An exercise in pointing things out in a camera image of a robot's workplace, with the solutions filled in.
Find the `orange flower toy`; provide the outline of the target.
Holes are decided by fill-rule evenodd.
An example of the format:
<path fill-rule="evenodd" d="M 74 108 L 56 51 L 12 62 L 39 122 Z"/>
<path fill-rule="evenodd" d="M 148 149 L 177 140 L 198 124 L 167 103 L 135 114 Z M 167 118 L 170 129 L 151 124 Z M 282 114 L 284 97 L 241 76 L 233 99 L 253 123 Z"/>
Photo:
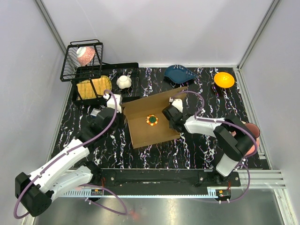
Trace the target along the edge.
<path fill-rule="evenodd" d="M 146 123 L 150 126 L 155 126 L 158 124 L 158 117 L 154 114 L 147 116 Z"/>

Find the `brown cardboard box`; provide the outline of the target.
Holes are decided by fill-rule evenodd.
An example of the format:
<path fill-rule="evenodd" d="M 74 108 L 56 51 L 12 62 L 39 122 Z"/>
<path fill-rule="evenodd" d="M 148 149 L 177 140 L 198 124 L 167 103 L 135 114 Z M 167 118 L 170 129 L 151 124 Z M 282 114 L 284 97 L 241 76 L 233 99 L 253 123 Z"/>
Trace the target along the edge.
<path fill-rule="evenodd" d="M 131 143 L 134 149 L 167 142 L 180 137 L 179 132 L 169 128 L 169 120 L 162 111 L 168 107 L 173 96 L 184 100 L 187 87 L 180 87 L 122 104 Z"/>

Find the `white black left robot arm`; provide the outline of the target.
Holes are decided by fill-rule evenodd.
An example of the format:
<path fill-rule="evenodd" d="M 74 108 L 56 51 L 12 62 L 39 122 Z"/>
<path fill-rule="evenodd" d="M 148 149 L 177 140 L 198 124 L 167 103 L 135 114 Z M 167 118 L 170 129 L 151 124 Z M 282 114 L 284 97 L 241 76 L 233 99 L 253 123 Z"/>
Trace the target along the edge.
<path fill-rule="evenodd" d="M 110 180 L 93 161 L 83 162 L 72 173 L 65 172 L 95 151 L 101 137 L 116 129 L 121 114 L 120 107 L 102 109 L 58 155 L 30 174 L 18 174 L 15 178 L 17 202 L 14 217 L 22 218 L 17 214 L 19 204 L 27 210 L 27 215 L 36 217 L 45 212 L 57 197 L 77 186 L 108 184 Z"/>

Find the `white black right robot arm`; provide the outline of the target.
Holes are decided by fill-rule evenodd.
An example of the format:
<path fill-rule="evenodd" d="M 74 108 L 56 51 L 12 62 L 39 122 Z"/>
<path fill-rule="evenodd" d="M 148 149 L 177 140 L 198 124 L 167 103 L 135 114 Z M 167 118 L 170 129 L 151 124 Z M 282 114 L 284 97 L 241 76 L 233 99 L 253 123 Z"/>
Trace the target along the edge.
<path fill-rule="evenodd" d="M 219 186 L 223 186 L 229 181 L 230 173 L 252 148 L 254 148 L 252 155 L 257 152 L 257 137 L 234 114 L 218 119 L 194 115 L 184 116 L 173 105 L 167 106 L 162 113 L 169 121 L 171 129 L 180 133 L 208 135 L 217 139 L 219 147 L 224 152 L 216 166 L 216 172 L 213 173 L 214 183 Z"/>

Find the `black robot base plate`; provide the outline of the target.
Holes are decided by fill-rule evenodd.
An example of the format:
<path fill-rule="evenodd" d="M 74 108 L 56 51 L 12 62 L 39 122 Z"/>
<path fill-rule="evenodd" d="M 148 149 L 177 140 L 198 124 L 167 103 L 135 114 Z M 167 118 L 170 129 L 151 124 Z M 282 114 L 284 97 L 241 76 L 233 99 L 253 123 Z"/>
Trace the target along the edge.
<path fill-rule="evenodd" d="M 196 192 L 204 188 L 238 188 L 239 174 L 222 177 L 204 169 L 102 169 L 86 184 L 125 192 Z"/>

